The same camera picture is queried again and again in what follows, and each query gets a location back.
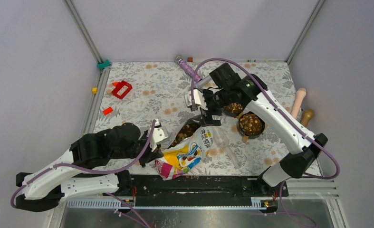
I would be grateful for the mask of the pet food bag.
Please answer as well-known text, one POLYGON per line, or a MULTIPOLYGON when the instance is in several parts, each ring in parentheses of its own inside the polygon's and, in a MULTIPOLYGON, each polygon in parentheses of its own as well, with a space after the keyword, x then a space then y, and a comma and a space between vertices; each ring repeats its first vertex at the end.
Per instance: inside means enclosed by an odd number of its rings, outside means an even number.
POLYGON ((158 174, 165 181, 187 174, 209 155, 213 137, 211 126, 202 126, 197 116, 188 119, 169 135, 163 157, 154 161, 158 174))

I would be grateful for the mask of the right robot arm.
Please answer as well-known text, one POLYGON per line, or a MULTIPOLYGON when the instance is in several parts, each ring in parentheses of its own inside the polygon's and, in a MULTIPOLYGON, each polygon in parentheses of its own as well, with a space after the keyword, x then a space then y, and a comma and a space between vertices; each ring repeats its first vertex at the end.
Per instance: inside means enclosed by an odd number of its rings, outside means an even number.
POLYGON ((282 140, 288 154, 276 164, 263 171, 258 180, 258 190, 269 196, 277 185, 290 179, 301 178, 324 150, 328 138, 314 134, 293 118, 277 102, 267 85, 257 76, 247 72, 239 76, 232 68, 232 61, 225 62, 210 72, 209 77, 218 87, 217 92, 191 86, 185 101, 192 110, 200 110, 205 124, 216 125, 214 120, 225 106, 238 102, 245 112, 252 112, 264 121, 282 140))

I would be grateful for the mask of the clear plastic scoop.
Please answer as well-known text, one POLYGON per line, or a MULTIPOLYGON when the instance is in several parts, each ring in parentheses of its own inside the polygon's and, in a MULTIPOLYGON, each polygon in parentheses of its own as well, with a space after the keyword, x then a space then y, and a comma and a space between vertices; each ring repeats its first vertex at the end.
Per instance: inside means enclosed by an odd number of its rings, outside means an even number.
POLYGON ((231 148, 229 147, 230 142, 229 142, 227 135, 218 126, 214 126, 212 129, 213 129, 213 138, 214 138, 216 145, 220 149, 224 150, 225 154, 228 156, 229 160, 234 165, 235 169, 239 169, 241 167, 241 163, 237 159, 235 152, 233 152, 231 148))

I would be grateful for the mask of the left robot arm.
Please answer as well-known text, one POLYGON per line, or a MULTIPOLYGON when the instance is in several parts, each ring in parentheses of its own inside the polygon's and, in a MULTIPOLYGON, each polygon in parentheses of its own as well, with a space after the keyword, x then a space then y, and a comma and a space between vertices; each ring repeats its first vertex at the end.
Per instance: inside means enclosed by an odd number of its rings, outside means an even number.
POLYGON ((43 212, 75 197, 135 193, 129 168, 159 158, 161 145, 168 137, 158 120, 144 132, 133 123, 124 123, 85 134, 45 168, 18 173, 10 205, 43 212))

